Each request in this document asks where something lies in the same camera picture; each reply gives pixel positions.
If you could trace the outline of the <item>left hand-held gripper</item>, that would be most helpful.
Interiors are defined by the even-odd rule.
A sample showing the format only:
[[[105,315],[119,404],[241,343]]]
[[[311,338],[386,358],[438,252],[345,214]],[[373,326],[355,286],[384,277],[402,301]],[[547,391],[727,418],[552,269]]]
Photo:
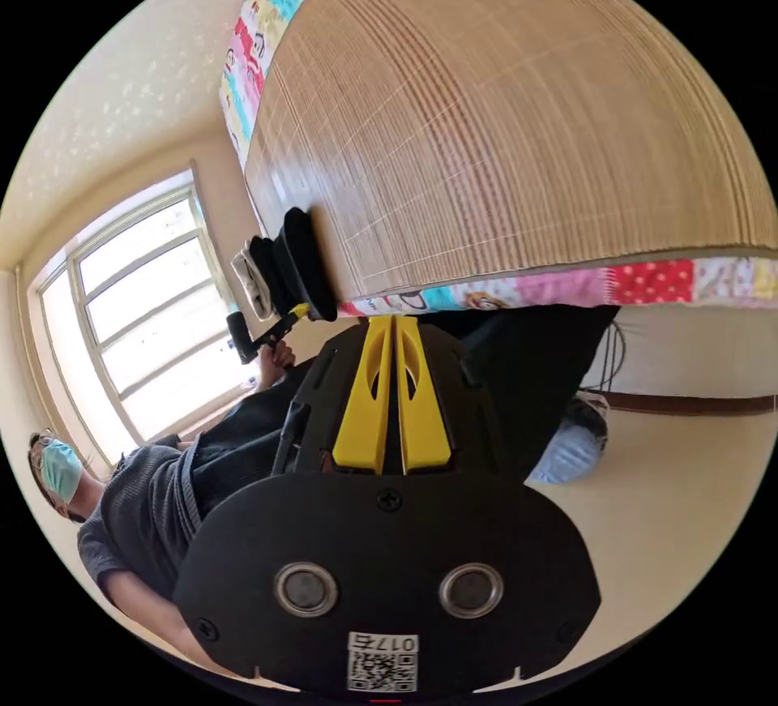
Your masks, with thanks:
[[[230,344],[236,350],[241,364],[246,366],[256,360],[262,347],[275,348],[300,321],[307,318],[309,312],[310,305],[307,303],[294,306],[256,339],[251,336],[243,313],[241,311],[231,312],[226,319]]]

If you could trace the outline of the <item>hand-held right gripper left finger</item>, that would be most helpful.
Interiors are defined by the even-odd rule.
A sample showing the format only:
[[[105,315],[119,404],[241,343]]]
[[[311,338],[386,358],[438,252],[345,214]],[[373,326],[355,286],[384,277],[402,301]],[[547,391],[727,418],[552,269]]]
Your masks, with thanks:
[[[383,470],[392,362],[393,318],[372,318],[332,449],[332,459],[340,469],[368,473]]]

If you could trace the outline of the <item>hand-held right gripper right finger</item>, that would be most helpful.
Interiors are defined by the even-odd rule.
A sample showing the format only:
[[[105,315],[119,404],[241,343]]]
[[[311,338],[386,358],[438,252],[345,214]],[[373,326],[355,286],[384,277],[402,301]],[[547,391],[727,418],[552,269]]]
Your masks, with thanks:
[[[451,447],[414,317],[395,318],[395,368],[403,472],[444,469]]]

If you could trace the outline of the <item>person's left hand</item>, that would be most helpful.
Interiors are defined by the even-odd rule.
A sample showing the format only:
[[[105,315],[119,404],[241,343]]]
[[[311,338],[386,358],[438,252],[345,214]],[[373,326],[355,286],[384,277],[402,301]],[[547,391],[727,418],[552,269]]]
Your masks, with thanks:
[[[284,340],[273,345],[263,345],[257,356],[259,366],[258,387],[266,389],[277,384],[295,364],[296,358]]]

